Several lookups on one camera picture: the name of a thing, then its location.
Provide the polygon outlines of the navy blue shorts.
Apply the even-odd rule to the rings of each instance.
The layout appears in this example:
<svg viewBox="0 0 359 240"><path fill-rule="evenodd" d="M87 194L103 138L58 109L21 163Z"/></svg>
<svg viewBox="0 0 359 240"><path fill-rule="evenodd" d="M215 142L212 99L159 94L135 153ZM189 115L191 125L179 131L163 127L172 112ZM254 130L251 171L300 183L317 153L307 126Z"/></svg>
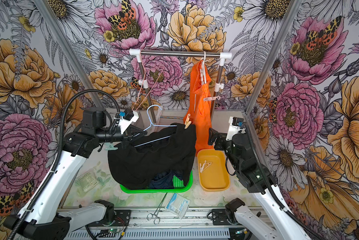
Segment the navy blue shorts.
<svg viewBox="0 0 359 240"><path fill-rule="evenodd" d="M150 189L174 189L173 177L183 180L182 171L168 171L157 174L150 182Z"/></svg>

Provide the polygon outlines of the metal surgical scissors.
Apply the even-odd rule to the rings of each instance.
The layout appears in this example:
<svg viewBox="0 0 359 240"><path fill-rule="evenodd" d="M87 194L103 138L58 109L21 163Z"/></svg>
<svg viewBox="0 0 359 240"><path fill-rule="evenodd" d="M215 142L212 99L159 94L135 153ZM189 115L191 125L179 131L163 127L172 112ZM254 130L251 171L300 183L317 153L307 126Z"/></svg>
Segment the metal surgical scissors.
<svg viewBox="0 0 359 240"><path fill-rule="evenodd" d="M153 221L154 225L158 225L161 221L160 217L159 217L159 212L161 210L161 207L163 206L163 203L167 197L168 193L165 193L164 197L162 198L161 202L159 203L158 207L155 209L155 211L153 213L149 213L147 215L147 220L148 221Z"/></svg>

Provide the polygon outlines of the blue hanger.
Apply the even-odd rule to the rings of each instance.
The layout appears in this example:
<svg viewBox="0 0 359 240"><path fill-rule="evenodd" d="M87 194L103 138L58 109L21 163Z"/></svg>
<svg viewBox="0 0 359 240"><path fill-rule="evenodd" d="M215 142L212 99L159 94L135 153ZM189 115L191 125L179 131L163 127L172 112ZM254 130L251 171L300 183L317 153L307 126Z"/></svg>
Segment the blue hanger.
<svg viewBox="0 0 359 240"><path fill-rule="evenodd" d="M157 114L155 114L154 107L158 108L158 113ZM162 110L163 110L163 108L161 106L159 106L159 105L151 105L151 106L148 107L146 112L147 112L147 116L148 116L150 124L149 124L148 127L146 127L143 130L144 134L151 134L156 127L163 127L163 128L175 127L175 125L159 125L159 120L160 120L160 117L161 117ZM169 137L170 137L170 135L162 137L162 138L154 139L154 140L151 140L151 141L147 141L147 142L141 143L139 145L134 145L134 147L135 148L141 147L141 146L153 143L153 142L168 139Z"/></svg>

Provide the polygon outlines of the pink hanger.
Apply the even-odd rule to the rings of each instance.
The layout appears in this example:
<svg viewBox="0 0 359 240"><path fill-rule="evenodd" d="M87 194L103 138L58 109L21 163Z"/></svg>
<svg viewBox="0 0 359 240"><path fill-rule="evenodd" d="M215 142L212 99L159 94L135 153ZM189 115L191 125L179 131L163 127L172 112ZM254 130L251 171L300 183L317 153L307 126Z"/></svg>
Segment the pink hanger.
<svg viewBox="0 0 359 240"><path fill-rule="evenodd" d="M164 80L164 71L162 57L157 56L140 56L131 61L133 68L133 81L137 91L136 101L132 109L147 109L150 105L161 105L158 97L162 93L160 82Z"/></svg>

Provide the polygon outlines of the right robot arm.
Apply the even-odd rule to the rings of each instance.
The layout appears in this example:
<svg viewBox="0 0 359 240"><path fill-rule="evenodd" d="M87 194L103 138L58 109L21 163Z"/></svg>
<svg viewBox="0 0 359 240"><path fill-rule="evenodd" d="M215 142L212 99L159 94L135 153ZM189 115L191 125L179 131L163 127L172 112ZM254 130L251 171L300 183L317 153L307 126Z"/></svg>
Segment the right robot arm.
<svg viewBox="0 0 359 240"><path fill-rule="evenodd" d="M208 144L215 150L223 151L230 161L234 175L252 194L266 212L272 225L269 226L239 198L225 206L231 223L245 227L259 240L309 240L303 224L289 210L274 179L260 162L253 136L249 129L226 140L222 133L209 129Z"/></svg>

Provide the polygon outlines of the pink clothespin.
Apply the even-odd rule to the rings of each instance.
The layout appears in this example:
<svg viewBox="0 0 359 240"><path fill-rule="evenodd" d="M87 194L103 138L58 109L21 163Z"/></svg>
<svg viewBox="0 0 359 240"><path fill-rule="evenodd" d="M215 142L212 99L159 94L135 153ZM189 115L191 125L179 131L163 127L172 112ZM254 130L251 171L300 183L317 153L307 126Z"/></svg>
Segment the pink clothespin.
<svg viewBox="0 0 359 240"><path fill-rule="evenodd" d="M216 101L216 100L220 100L220 96L215 96L215 97L206 97L203 98L204 101Z"/></svg>

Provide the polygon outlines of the white hanger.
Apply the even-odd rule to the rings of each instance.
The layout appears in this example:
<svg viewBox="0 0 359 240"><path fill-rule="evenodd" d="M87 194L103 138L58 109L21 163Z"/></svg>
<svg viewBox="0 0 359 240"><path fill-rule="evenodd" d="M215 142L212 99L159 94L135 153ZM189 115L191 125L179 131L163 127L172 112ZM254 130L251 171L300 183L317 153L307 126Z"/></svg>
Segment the white hanger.
<svg viewBox="0 0 359 240"><path fill-rule="evenodd" d="M205 61L206 61L206 52L204 51L203 58L201 60L201 69L200 69L200 79L202 85L205 85L207 83Z"/></svg>

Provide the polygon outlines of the green plastic basket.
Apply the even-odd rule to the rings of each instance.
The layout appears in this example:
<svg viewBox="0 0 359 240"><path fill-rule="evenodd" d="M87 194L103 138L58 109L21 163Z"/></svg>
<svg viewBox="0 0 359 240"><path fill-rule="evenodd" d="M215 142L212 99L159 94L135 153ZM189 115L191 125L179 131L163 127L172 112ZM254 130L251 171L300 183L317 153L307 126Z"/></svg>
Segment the green plastic basket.
<svg viewBox="0 0 359 240"><path fill-rule="evenodd" d="M173 189L142 189L142 190L130 190L122 185L120 185L121 190L127 194L148 194L148 193L184 193L188 191L193 183L193 174L190 172L189 181L185 186L183 181L173 176Z"/></svg>

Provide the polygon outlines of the surgical mask packet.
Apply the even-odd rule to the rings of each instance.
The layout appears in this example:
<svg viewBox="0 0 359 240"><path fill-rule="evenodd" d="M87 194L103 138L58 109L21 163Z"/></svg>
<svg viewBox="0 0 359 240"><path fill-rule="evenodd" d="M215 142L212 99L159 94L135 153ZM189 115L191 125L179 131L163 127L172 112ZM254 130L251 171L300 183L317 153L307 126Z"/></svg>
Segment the surgical mask packet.
<svg viewBox="0 0 359 240"><path fill-rule="evenodd" d="M179 219L182 219L190 205L190 200L174 193L167 203L165 209L170 213L176 215Z"/></svg>

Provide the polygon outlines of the yellow clothespin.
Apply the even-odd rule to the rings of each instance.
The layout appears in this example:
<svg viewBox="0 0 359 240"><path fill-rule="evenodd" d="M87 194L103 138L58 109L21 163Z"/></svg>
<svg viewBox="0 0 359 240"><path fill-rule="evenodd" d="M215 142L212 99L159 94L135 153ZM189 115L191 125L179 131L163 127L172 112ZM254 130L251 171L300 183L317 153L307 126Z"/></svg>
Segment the yellow clothespin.
<svg viewBox="0 0 359 240"><path fill-rule="evenodd" d="M190 121L190 116L191 114L187 114L184 125L185 125L185 129L187 129L190 125L191 125L191 121Z"/></svg>

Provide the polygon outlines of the white clothespin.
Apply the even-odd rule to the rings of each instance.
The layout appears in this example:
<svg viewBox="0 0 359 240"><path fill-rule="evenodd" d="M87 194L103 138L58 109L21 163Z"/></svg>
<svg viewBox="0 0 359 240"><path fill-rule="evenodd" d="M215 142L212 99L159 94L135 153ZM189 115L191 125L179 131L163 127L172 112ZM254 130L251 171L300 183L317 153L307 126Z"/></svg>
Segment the white clothespin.
<svg viewBox="0 0 359 240"><path fill-rule="evenodd" d="M212 164L212 162L207 162L205 160L202 164L199 164L199 172L203 173L204 170L207 169L211 164Z"/></svg>

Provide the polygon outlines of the orange shorts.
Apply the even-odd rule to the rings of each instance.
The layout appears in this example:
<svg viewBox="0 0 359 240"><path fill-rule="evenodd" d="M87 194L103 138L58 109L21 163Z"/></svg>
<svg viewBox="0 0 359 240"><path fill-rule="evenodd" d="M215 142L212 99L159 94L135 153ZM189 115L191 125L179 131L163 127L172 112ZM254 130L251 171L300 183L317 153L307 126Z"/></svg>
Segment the orange shorts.
<svg viewBox="0 0 359 240"><path fill-rule="evenodd" d="M209 91L211 78L206 69L207 83L202 85L200 79L200 69L201 61L195 64L190 72L189 108L183 118L185 121L187 114L191 114L191 126L195 127L196 131L195 149L197 152L212 148L212 146L209 146L207 143L208 130L209 128L212 128L210 117L211 101L203 100L203 98L211 97Z"/></svg>

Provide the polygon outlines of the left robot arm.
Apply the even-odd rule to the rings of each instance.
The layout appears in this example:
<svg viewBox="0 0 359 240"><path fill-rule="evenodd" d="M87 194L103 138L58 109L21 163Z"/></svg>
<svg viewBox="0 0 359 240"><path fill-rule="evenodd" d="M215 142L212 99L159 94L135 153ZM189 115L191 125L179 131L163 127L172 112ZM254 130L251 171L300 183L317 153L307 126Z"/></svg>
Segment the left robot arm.
<svg viewBox="0 0 359 240"><path fill-rule="evenodd" d="M104 143L120 142L128 145L146 132L136 126L139 113L126 109L112 117L106 110L88 108L82 123L73 132L61 133L60 144L51 169L34 195L17 215L10 215L4 226L11 230L9 239L16 234L31 240L62 240L67 234L98 222L112 224L114 205L97 200L87 207L58 213L59 204L78 171L94 149Z"/></svg>

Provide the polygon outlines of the green clothespin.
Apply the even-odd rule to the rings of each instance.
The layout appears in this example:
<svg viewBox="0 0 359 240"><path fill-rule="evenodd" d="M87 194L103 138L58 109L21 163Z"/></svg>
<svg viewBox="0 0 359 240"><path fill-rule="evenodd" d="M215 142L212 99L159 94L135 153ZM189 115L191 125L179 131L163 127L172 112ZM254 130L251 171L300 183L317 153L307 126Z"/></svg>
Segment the green clothespin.
<svg viewBox="0 0 359 240"><path fill-rule="evenodd" d="M115 147L111 143L105 143L104 146L106 151L116 151L118 149L118 147Z"/></svg>

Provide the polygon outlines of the yellow plastic tray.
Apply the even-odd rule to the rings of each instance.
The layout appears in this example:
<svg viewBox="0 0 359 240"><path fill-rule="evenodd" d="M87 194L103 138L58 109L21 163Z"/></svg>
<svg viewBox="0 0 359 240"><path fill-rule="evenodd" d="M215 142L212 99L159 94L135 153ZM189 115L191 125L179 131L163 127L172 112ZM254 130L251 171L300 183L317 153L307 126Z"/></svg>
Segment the yellow plastic tray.
<svg viewBox="0 0 359 240"><path fill-rule="evenodd" d="M199 164L204 161L212 162L212 164L199 172ZM221 192L229 188L230 179L225 167L225 155L222 151L204 149L197 154L199 183L204 191Z"/></svg>

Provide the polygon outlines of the black shorts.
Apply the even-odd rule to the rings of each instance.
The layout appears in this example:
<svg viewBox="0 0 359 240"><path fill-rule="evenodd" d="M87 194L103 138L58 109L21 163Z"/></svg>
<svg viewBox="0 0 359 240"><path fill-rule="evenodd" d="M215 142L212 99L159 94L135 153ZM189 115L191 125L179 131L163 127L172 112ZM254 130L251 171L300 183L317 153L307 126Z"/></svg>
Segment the black shorts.
<svg viewBox="0 0 359 240"><path fill-rule="evenodd" d="M130 190L149 189L151 180L162 172L182 171L183 184L186 186L192 171L196 153L196 131L191 125L174 123L175 127L163 128L142 137L132 145L122 148L117 144L116 151L108 151L109 169L114 180ZM162 138L135 148L134 145Z"/></svg>

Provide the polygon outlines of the clothes rack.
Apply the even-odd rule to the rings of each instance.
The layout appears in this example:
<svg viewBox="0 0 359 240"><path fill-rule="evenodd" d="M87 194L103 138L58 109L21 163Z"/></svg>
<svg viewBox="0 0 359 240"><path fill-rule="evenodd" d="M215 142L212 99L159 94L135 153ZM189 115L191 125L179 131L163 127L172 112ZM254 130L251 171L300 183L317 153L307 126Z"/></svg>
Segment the clothes rack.
<svg viewBox="0 0 359 240"><path fill-rule="evenodd" d="M136 57L138 66L140 67L140 72L142 75L142 80L139 81L139 85L149 90L149 84L145 80L146 78L146 70L144 69L143 62L142 62L142 56L156 56L156 57L185 57L185 58L203 58L203 52L184 52L184 51L161 51L161 50L141 50L141 49L129 49L129 54L131 56ZM213 89L213 97L217 96L218 92L223 89L223 83L222 83L222 71L224 69L224 64L226 60L232 59L232 53L212 53L212 52L206 52L206 59L218 59L218 72L217 72L217 78L215 80L215 85ZM211 101L211 108L210 108L210 117L212 119L213 113L215 110L215 102Z"/></svg>

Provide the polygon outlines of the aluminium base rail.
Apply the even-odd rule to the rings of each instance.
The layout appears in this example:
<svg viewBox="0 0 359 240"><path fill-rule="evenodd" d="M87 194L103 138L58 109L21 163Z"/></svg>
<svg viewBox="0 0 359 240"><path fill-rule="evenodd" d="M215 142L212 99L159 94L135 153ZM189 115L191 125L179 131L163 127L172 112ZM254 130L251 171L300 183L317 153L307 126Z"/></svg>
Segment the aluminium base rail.
<svg viewBox="0 0 359 240"><path fill-rule="evenodd" d="M160 210L159 222L148 220L152 209L133 209L126 215L123 226L94 224L68 234L67 240L284 240L262 208L243 206L235 216L238 224L231 224L224 208L190 208L180 219Z"/></svg>

